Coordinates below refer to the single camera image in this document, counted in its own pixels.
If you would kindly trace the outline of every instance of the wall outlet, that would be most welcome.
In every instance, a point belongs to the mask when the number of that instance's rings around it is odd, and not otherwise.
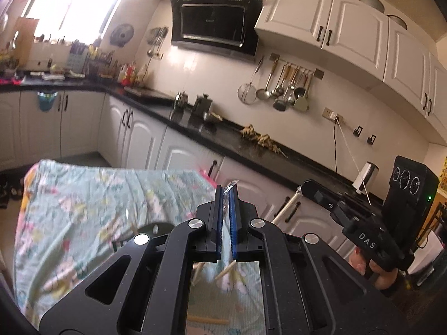
[[[330,108],[325,108],[323,114],[321,115],[325,119],[328,119],[331,122],[335,122],[335,112]],[[345,120],[342,115],[337,114],[338,122],[342,124]]]

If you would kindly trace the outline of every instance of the kitchen counter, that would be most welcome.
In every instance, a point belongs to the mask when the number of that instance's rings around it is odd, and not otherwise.
[[[242,127],[232,122],[208,125],[204,124],[200,117],[192,115],[189,108],[185,109],[184,112],[174,111],[172,109],[172,97],[158,91],[148,90],[151,96],[142,99],[128,93],[123,87],[116,84],[104,85],[86,79],[48,82],[40,78],[27,76],[20,85],[0,86],[0,93],[42,88],[106,92],[131,107],[158,119],[190,139],[240,162],[291,190],[296,190],[305,180],[314,179],[334,192],[355,193],[351,181],[290,148],[279,145],[285,156],[275,154],[253,142],[242,140],[239,132]],[[379,198],[374,195],[370,195],[370,197],[375,203],[381,204]]]

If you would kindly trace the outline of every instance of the metal screw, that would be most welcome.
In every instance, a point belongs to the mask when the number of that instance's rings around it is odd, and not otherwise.
[[[197,229],[203,225],[203,221],[200,219],[192,219],[189,221],[188,225],[190,228]]]
[[[259,219],[259,218],[253,219],[250,222],[250,224],[251,224],[252,227],[255,227],[255,228],[262,228],[265,225],[264,221],[262,219]]]
[[[305,241],[309,244],[317,244],[319,239],[318,236],[314,233],[306,234]]]
[[[146,234],[139,234],[134,238],[135,244],[138,244],[139,246],[146,244],[148,241],[149,241],[149,236]]]

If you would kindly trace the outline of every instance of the wall hook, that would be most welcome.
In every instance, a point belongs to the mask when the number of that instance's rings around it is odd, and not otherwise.
[[[367,139],[367,143],[370,144],[372,146],[372,144],[375,141],[375,135],[371,135],[371,137],[368,137]]]
[[[354,136],[359,137],[362,131],[363,131],[363,127],[358,126],[357,129],[354,130]]]

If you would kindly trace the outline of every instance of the white kitchen cabinet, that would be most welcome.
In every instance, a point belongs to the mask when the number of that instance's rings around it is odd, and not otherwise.
[[[426,118],[447,140],[447,71],[432,54],[430,54],[429,92]]]
[[[43,112],[39,108],[36,91],[22,91],[20,96],[20,140],[22,164],[42,159],[59,159],[60,121],[63,92],[54,100],[52,108]]]
[[[154,170],[166,125],[130,108],[121,167]]]
[[[425,115],[429,81],[428,49],[407,30],[390,20],[384,82]]]
[[[256,30],[321,47],[332,0],[266,0]]]
[[[237,192],[239,199],[256,206],[258,216],[273,220],[286,197],[294,192],[246,166],[225,157],[215,181],[224,188],[233,180],[239,180]]]
[[[333,0],[323,50],[384,79],[388,17],[359,0]]]
[[[120,167],[129,107],[110,95],[104,100],[98,151],[112,167]]]
[[[207,149],[181,133],[167,128],[161,145],[157,170],[205,170],[206,173],[213,166],[211,178],[215,177],[223,156]]]
[[[0,94],[0,171],[21,165],[20,92]]]
[[[105,93],[65,91],[60,132],[62,157],[98,150],[98,132]]]
[[[323,239],[337,253],[346,257],[354,248],[354,244],[343,234],[343,227],[338,225],[330,216],[330,212],[322,206],[307,198],[301,198],[300,206],[289,221],[287,216],[278,223],[278,227],[284,232],[296,237],[302,237],[306,233],[315,233]]]

